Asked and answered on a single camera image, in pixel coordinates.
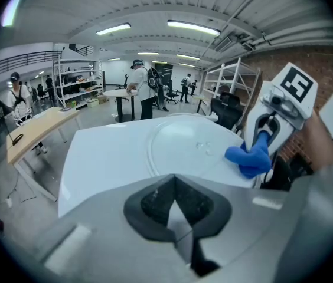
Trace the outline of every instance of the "concrete floor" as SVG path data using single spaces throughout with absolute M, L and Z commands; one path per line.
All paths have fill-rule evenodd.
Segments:
M 171 113 L 180 112 L 195 113 L 198 100 L 191 97 L 188 99 L 190 104 L 166 104 L 170 111 L 169 113 L 157 110 L 154 107 L 154 117 L 164 117 Z M 130 102 L 123 100 L 122 104 L 123 113 L 130 114 Z M 136 98 L 135 118 L 139 120 L 140 115 L 141 104 L 139 99 Z M 115 124 L 116 116 L 117 111 L 114 99 L 93 108 L 83 108 L 79 114 L 83 129 Z M 76 122 L 69 121 L 62 129 L 67 139 L 66 143 L 63 143 L 59 133 L 55 131 L 43 141 L 48 149 L 47 154 L 36 156 L 35 151 L 31 151 L 25 157 L 36 170 L 35 180 L 40 182 L 56 197 L 58 196 L 61 173 L 68 148 L 77 130 Z M 5 198 L 11 192 L 12 206 L 9 208 Z M 33 191 L 5 159 L 0 162 L 0 219 L 4 222 L 5 237 L 10 238 L 29 253 L 33 253 L 32 248 L 37 236 L 57 220 L 57 202 L 52 202 L 43 195 Z

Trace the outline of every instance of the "person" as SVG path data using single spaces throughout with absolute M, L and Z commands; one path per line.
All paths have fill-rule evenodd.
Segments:
M 333 165 L 333 139 L 315 110 L 305 122 L 302 136 L 314 172 Z
M 182 94 L 181 94 L 180 102 L 183 101 L 183 98 L 185 96 L 185 103 L 187 103 L 187 104 L 189 104 L 189 102 L 188 102 L 188 85 L 190 84 L 190 77 L 191 77 L 191 74 L 188 73 L 188 75 L 181 81 Z
M 134 69 L 132 73 L 130 83 L 127 86 L 127 92 L 131 89 L 137 89 L 138 96 L 142 105 L 141 120 L 152 118 L 152 103 L 155 100 L 155 92 L 148 86 L 148 72 L 144 67 L 142 60 L 134 60 L 131 69 Z
M 29 96 L 30 93 L 26 86 L 20 85 L 19 74 L 14 72 L 11 74 L 11 82 L 13 83 L 13 89 L 8 93 L 7 105 L 14 109 L 14 120 L 17 126 L 20 126 L 31 114 Z M 37 155 L 47 153 L 46 147 L 42 142 L 39 142 L 35 146 L 35 152 Z
M 51 101 L 54 101 L 55 96 L 54 96 L 53 79 L 50 78 L 49 75 L 46 78 L 46 85 L 47 85 L 47 90 L 48 90 L 48 96 L 49 96 Z
M 198 81 L 195 80 L 195 81 L 192 82 L 192 84 L 190 85 L 190 87 L 191 87 L 191 94 L 190 94 L 190 96 L 192 96 L 192 95 L 194 94 L 194 90 L 197 88 L 197 83 L 198 83 Z

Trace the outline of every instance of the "metal shelving unit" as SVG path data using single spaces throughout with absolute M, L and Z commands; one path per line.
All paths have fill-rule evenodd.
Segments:
M 86 63 L 89 65 L 90 69 L 78 69 L 80 63 Z M 73 68 L 75 70 L 68 70 L 68 71 L 63 71 L 63 65 L 66 65 L 66 67 Z M 102 79 L 99 77 L 98 70 L 99 67 L 99 60 L 92 60 L 92 59 L 61 59 L 60 57 L 58 60 L 54 61 L 53 64 L 53 81 L 54 81 L 54 88 L 55 88 L 55 93 L 56 97 L 59 99 L 60 103 L 65 107 L 66 102 L 68 100 L 71 100 L 72 98 L 77 98 L 82 96 L 88 96 L 90 98 L 92 96 L 92 93 L 103 93 L 103 83 Z M 96 74 L 96 76 L 90 77 L 89 73 Z M 77 74 L 82 75 L 83 78 L 85 79 L 82 82 L 74 82 L 74 83 L 67 83 L 63 84 L 63 76 L 65 75 L 71 75 L 72 77 L 77 76 Z M 56 86 L 56 77 L 59 77 L 59 86 Z M 80 88 L 84 88 L 87 83 L 92 83 L 96 82 L 96 86 L 92 86 L 89 90 L 86 91 L 79 91 L 78 93 L 72 93 L 72 94 L 66 94 L 65 88 L 66 87 L 71 87 L 74 85 L 80 85 Z M 79 108 L 82 106 L 85 106 L 87 102 L 84 99 L 81 99 L 75 106 L 75 108 Z
M 260 69 L 253 69 L 248 65 L 241 62 L 241 58 L 237 59 L 234 64 L 226 65 L 223 63 L 219 68 L 213 70 L 207 70 L 206 79 L 204 82 L 204 87 L 201 95 L 208 99 L 216 98 L 220 96 L 220 87 L 226 85 L 230 88 L 230 93 L 234 93 L 235 90 L 242 89 L 245 90 L 248 99 L 247 101 L 241 101 L 240 105 L 244 107 L 244 110 L 248 108 L 248 105 L 253 97 L 253 92 L 259 78 Z M 254 82 L 252 86 L 246 85 L 244 82 L 244 75 L 254 76 Z M 210 109 L 210 102 L 203 103 Z

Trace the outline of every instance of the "cable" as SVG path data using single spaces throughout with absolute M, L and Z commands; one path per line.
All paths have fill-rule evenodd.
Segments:
M 34 197 L 31 197 L 31 198 L 25 199 L 25 200 L 21 201 L 21 203 L 23 203 L 23 202 L 25 202 L 25 201 L 28 201 L 28 200 L 30 200 L 30 199 L 34 199 L 34 198 L 37 198 L 37 197 L 34 196 Z
M 9 193 L 9 195 L 6 198 L 9 198 L 14 193 L 14 191 L 16 191 L 17 184 L 18 184 L 18 178 L 19 178 L 19 172 L 17 172 L 17 180 L 15 182 L 14 189 Z

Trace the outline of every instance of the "ceiling light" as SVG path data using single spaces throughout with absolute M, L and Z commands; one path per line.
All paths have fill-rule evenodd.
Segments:
M 179 65 L 188 66 L 188 67 L 195 67 L 194 65 L 189 65 L 189 64 L 184 64 L 184 63 L 179 63 Z
M 124 23 L 124 24 L 120 24 L 120 25 L 117 25 L 117 26 L 114 26 L 114 27 L 110 27 L 108 29 L 104 29 L 103 31 L 97 31 L 96 34 L 97 35 L 104 35 L 104 34 L 108 34 L 108 33 L 113 32 L 113 31 L 120 31 L 122 29 L 128 29 L 128 28 L 131 28 L 131 24 L 130 23 Z
M 172 27 L 194 29 L 196 31 L 206 32 L 207 34 L 210 34 L 210 35 L 215 35 L 216 37 L 220 35 L 220 31 L 215 28 L 198 25 L 198 24 L 192 24 L 192 23 L 188 23 L 188 22 L 168 20 L 168 25 L 172 26 Z
M 138 52 L 140 55 L 159 55 L 158 52 Z
M 15 11 L 17 10 L 19 0 L 10 0 L 5 7 L 1 17 L 2 26 L 11 26 L 13 24 Z
M 184 55 L 184 54 L 177 54 L 177 57 L 181 57 L 181 58 L 187 58 L 187 59 L 192 59 L 192 60 L 200 60 L 200 58 L 196 58 L 196 57 L 190 57 L 189 55 Z

